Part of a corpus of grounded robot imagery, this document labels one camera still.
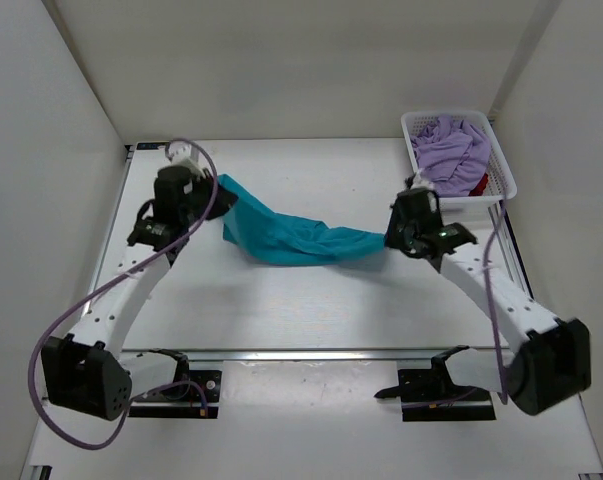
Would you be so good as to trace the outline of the teal t-shirt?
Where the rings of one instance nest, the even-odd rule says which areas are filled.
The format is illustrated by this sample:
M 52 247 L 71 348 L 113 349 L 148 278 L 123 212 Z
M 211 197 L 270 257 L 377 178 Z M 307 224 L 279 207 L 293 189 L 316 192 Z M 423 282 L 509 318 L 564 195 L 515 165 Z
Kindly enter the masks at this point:
M 384 249 L 385 237 L 319 220 L 277 213 L 231 176 L 219 186 L 237 196 L 223 216 L 223 239 L 254 259 L 275 266 L 304 267 L 360 260 Z

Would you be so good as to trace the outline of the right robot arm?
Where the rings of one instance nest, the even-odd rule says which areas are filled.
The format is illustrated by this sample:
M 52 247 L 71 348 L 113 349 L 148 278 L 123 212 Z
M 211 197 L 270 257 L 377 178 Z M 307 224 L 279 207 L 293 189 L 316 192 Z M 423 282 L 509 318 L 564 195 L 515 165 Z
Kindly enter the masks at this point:
M 385 245 L 427 261 L 489 318 L 493 352 L 459 345 L 430 360 L 421 378 L 378 391 L 378 400 L 426 391 L 415 407 L 454 403 L 477 390 L 495 392 L 536 416 L 590 388 L 591 336 L 579 319 L 563 320 L 494 267 L 464 225 L 445 224 L 440 199 L 425 187 L 398 193 Z

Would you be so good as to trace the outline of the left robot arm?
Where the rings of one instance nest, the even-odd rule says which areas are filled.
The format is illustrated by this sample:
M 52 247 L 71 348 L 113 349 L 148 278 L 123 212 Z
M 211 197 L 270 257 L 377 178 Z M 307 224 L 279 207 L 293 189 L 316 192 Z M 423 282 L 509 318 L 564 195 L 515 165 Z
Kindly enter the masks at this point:
M 152 349 L 121 360 L 125 339 L 144 304 L 187 244 L 193 228 L 227 213 L 235 194 L 207 169 L 160 169 L 154 195 L 138 210 L 115 278 L 63 337 L 45 336 L 41 362 L 49 401 L 103 420 L 116 420 L 135 397 L 158 389 L 179 400 L 191 386 L 187 357 Z

